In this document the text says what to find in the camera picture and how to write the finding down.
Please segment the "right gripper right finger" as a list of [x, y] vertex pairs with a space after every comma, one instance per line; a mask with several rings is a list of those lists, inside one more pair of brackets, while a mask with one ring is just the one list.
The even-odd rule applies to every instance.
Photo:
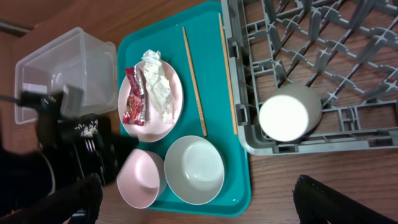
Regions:
[[308, 175], [298, 177], [293, 198], [300, 224], [397, 224]]

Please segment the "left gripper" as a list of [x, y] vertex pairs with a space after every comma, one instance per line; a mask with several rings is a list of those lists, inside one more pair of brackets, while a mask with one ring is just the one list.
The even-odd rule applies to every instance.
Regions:
[[90, 174], [97, 174], [103, 186], [112, 184], [139, 144], [137, 137], [112, 132], [110, 119], [95, 114], [66, 120], [41, 114], [36, 133], [56, 187], [65, 187]]

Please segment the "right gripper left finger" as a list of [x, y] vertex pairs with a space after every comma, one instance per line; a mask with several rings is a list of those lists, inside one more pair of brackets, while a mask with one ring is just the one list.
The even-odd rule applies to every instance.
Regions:
[[100, 212], [103, 188], [98, 174], [64, 187], [34, 206], [20, 209], [1, 218], [1, 223], [89, 223], [94, 224]]

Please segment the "pile of rice grains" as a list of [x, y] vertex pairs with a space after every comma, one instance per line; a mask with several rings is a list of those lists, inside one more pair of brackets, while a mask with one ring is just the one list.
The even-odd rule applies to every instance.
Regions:
[[78, 124], [75, 127], [75, 130], [78, 132], [78, 135], [81, 137], [93, 137], [95, 134], [98, 134], [98, 120], [89, 120], [83, 124]]

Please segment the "red sauce packet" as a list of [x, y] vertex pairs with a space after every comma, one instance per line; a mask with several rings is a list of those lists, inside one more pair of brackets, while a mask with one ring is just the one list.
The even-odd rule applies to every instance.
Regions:
[[122, 123], [143, 126], [146, 123], [146, 94], [142, 72], [136, 65], [126, 68], [125, 74], [131, 89], [127, 96]]

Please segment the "white cup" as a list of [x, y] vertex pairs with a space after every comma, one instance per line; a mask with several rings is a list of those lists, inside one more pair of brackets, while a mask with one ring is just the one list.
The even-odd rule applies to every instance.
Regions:
[[280, 142], [295, 141], [320, 122], [321, 99], [305, 85], [282, 86], [262, 104], [258, 117], [268, 137]]

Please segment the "white paper napkin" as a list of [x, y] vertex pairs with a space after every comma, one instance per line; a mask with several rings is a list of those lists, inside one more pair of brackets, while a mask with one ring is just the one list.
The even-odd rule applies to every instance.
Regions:
[[165, 76], [161, 52], [149, 49], [144, 52], [143, 74], [146, 79], [146, 90], [159, 118], [164, 123], [174, 123], [174, 101], [169, 79]]

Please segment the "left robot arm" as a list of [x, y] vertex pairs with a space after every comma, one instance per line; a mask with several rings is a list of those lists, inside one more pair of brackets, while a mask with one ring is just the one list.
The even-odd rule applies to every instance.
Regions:
[[105, 116], [65, 121], [44, 116], [37, 124], [40, 150], [17, 154], [1, 149], [2, 217], [90, 174], [97, 174], [103, 186], [113, 183], [139, 144], [137, 137], [112, 132]]

